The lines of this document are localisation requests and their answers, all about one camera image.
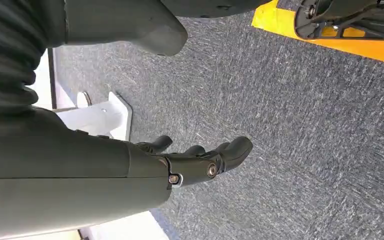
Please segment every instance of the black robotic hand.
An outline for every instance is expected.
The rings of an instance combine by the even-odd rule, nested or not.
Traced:
[[[170,137],[163,135],[152,143],[140,142],[136,146],[167,165],[168,182],[175,188],[206,182],[235,169],[253,149],[252,142],[240,136],[207,152],[202,146],[194,145],[183,153],[161,154],[172,143]]]

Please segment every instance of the screw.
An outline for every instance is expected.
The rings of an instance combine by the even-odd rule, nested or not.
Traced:
[[[208,165],[208,169],[207,169],[206,174],[208,175],[208,177],[214,178],[216,176],[216,174],[217,174],[217,166],[216,166],[216,164],[210,163]]]
[[[307,19],[312,19],[314,15],[316,15],[316,7],[311,5],[305,10],[305,16]]]
[[[179,176],[177,175],[168,176],[168,182],[171,184],[177,184],[179,182]]]

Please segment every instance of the white base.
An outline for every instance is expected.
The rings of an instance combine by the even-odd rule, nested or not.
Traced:
[[[132,108],[119,95],[110,92],[108,101],[84,108],[58,112],[57,115],[71,130],[82,130],[90,135],[107,135],[128,141],[132,124]]]
[[[121,125],[109,131],[109,133],[114,139],[129,141],[133,114],[132,107],[122,98],[122,96],[113,93],[112,91],[108,94],[108,101],[113,104],[122,115]]]

